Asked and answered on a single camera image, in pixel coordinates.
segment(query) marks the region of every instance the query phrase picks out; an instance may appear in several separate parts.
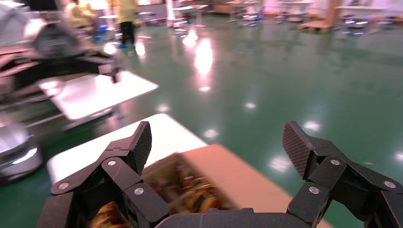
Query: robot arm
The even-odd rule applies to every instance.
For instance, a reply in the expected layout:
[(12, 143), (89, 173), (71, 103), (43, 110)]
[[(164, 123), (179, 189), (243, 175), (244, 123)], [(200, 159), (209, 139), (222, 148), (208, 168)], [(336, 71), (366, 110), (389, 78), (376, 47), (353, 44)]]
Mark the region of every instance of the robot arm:
[(283, 147), (306, 181), (286, 213), (242, 209), (169, 216), (168, 205), (141, 178), (151, 150), (150, 125), (141, 122), (96, 162), (52, 186), (54, 197), (47, 199), (37, 228), (85, 227), (111, 201), (137, 228), (312, 228), (333, 200), (366, 228), (403, 227), (401, 184), (349, 160), (331, 141), (307, 135), (294, 121), (284, 128)]

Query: screw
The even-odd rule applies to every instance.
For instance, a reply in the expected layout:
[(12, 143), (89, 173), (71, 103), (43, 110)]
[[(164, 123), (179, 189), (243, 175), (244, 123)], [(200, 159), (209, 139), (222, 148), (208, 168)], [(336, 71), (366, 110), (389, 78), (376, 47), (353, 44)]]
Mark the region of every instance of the screw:
[(309, 187), (309, 191), (314, 193), (314, 194), (319, 194), (319, 189), (315, 188), (315, 187)]
[(144, 192), (144, 189), (143, 189), (143, 188), (137, 188), (136, 190), (134, 190), (134, 193), (135, 193), (136, 195), (141, 195), (143, 192)]
[(333, 165), (340, 165), (340, 162), (337, 160), (331, 160), (330, 161)]
[(65, 188), (67, 188), (67, 187), (68, 187), (68, 183), (67, 183), (67, 182), (61, 183), (61, 184), (59, 185), (59, 189), (65, 189)]
[(395, 189), (395, 188), (396, 188), (396, 185), (393, 184), (393, 183), (390, 182), (390, 181), (385, 181), (384, 184), (385, 184), (386, 186), (388, 186), (389, 188), (391, 188), (391, 189)]

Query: green epoxy floor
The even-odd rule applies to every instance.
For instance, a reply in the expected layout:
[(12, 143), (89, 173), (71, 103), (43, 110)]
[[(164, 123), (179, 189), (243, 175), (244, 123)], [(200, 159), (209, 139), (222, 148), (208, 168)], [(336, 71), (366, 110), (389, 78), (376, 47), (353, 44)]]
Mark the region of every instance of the green epoxy floor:
[[(122, 105), (127, 124), (164, 110), (295, 194), (303, 181), (281, 136), (285, 122), (296, 120), (353, 161), (372, 162), (368, 168), (403, 183), (401, 28), (340, 40), (337, 32), (310, 34), (270, 21), (240, 28), (226, 20), (205, 18), (194, 47), (164, 26), (149, 30), (154, 39), (139, 40), (144, 56), (128, 57), (128, 64), (160, 87)], [(106, 120), (54, 134), (57, 125), (34, 129), (47, 159), (116, 128)], [(216, 137), (207, 138), (212, 130)], [(1, 226), (35, 227), (50, 185), (43, 166), (0, 187)], [(325, 218), (337, 228), (363, 226), (338, 203)]]

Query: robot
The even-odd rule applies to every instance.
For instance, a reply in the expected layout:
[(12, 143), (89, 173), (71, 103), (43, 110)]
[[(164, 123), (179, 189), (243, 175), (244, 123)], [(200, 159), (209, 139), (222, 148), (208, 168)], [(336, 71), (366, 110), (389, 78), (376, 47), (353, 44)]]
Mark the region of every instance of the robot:
[[(94, 163), (56, 182), (36, 227), (86, 227), (96, 215), (119, 208), (127, 221), (124, 227), (315, 228), (332, 201), (345, 205), (365, 228), (402, 227), (400, 183), (350, 160), (331, 141), (306, 134), (295, 121), (284, 126), (282, 144), (306, 181), (286, 213), (220, 211), (213, 207), (217, 202), (196, 197), (190, 206), (200, 213), (170, 215), (168, 204), (141, 177), (152, 146), (150, 123), (143, 121), (132, 136), (111, 142)], [(107, 215), (108, 225), (118, 227), (117, 213)]]
[(0, 57), (0, 78), (13, 78), (12, 92), (42, 79), (83, 72), (117, 82), (114, 56), (85, 45), (62, 21), (58, 11), (41, 12), (25, 27), (28, 42)]
[(0, 47), (20, 41), (23, 28), (33, 14), (22, 3), (0, 1)]
[(23, 88), (43, 79), (84, 72), (110, 76), (116, 83), (119, 71), (112, 54), (77, 38), (58, 11), (40, 12), (39, 19), (30, 19), (24, 40), (28, 42), (0, 55), (0, 183), (22, 178), (42, 164), (35, 137), (25, 125), (3, 121), (10, 117), (8, 109), (25, 99)]

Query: person in yellow jacket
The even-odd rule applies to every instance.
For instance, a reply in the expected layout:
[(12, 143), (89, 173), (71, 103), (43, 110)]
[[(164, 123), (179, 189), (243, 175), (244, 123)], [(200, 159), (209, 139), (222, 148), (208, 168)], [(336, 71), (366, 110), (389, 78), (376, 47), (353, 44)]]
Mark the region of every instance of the person in yellow jacket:
[(126, 48), (128, 42), (134, 47), (134, 25), (137, 14), (137, 0), (108, 0), (112, 12), (117, 15), (117, 22), (122, 32), (121, 48)]
[(92, 13), (91, 6), (87, 0), (73, 0), (66, 7), (70, 13), (76, 27), (93, 33), (97, 28), (95, 26), (95, 15)]

